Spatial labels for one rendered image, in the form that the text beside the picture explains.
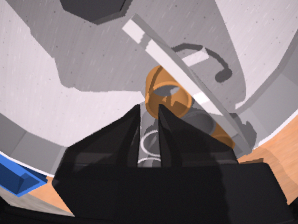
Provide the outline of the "bronze bushing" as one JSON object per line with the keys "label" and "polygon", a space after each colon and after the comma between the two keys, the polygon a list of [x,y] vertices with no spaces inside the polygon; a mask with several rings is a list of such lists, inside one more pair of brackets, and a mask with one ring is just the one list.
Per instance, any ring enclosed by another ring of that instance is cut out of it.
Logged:
{"label": "bronze bushing", "polygon": [[[231,137],[229,137],[228,134],[222,129],[222,127],[219,124],[216,123],[216,129],[211,136],[214,138],[216,137],[215,139],[225,143],[226,145],[228,145],[229,147],[234,149],[235,143],[233,142]],[[220,136],[224,136],[224,137],[220,137]]]}
{"label": "bronze bushing", "polygon": [[[153,93],[157,88],[165,85],[175,85],[180,89],[167,97]],[[155,119],[158,119],[159,104],[166,106],[178,118],[183,117],[192,104],[191,95],[161,65],[154,67],[146,78],[145,106]]]}

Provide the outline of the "blue tray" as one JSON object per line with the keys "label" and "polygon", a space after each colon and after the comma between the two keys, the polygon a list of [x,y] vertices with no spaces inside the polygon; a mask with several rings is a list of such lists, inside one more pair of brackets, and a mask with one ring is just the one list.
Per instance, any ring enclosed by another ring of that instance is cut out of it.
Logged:
{"label": "blue tray", "polygon": [[17,197],[47,184],[46,177],[0,155],[0,186]]}

